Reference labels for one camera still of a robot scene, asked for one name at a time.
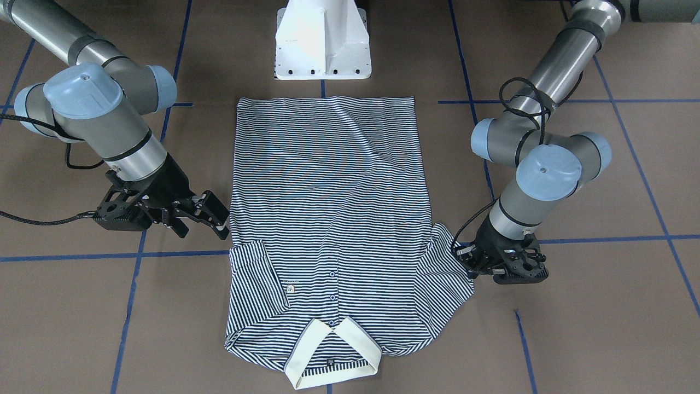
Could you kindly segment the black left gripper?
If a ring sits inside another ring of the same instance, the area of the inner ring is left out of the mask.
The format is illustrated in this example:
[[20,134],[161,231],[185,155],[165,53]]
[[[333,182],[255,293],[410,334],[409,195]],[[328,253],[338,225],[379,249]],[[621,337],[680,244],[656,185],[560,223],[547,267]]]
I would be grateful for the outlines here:
[[454,246],[453,256],[465,265],[467,276],[475,279],[479,275],[505,275],[505,267],[497,266],[500,250],[520,248],[523,248],[520,241],[500,234],[491,222],[482,222],[473,242]]

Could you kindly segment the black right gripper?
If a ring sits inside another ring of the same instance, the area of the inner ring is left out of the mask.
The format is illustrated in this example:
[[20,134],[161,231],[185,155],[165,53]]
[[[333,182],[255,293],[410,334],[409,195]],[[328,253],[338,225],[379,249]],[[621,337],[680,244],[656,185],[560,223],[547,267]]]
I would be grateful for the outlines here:
[[193,195],[189,188],[189,179],[172,155],[166,155],[165,162],[152,175],[138,180],[125,181],[121,173],[108,170],[106,177],[112,186],[137,194],[138,204],[147,212],[153,223],[161,223],[184,239],[189,233],[188,226],[177,216],[210,227],[220,240],[226,240],[230,234],[227,227],[230,211],[211,190]]

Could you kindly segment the right grey silver robot arm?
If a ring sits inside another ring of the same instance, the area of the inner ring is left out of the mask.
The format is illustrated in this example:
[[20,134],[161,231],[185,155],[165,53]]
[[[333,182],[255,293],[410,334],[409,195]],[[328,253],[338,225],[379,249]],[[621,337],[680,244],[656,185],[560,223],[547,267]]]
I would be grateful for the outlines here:
[[27,32],[67,64],[21,90],[11,119],[67,145],[85,142],[102,159],[110,189],[81,215],[107,230],[162,224],[178,237],[185,218],[226,239],[229,210],[210,190],[195,194],[185,172],[143,120],[177,100],[173,75],[140,66],[53,1],[3,1],[2,20]]

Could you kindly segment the left grey silver robot arm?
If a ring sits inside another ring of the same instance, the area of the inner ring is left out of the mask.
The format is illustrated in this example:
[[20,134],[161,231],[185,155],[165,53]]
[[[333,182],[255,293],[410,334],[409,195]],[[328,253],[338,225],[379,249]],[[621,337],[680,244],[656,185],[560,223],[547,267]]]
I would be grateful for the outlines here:
[[552,45],[528,77],[506,80],[498,92],[502,113],[471,133],[474,154],[515,170],[469,245],[452,252],[468,277],[490,275],[503,285],[548,277],[536,231],[560,202],[602,175],[610,143],[597,132],[562,133],[553,115],[578,88],[582,73],[627,23],[698,23],[697,1],[577,1]]

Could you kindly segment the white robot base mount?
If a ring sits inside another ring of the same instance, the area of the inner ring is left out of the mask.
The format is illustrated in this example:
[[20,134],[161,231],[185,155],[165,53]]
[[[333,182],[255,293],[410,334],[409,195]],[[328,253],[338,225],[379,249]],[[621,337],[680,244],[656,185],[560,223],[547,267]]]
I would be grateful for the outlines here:
[[277,11],[275,78],[370,78],[368,9],[365,1],[289,1]]

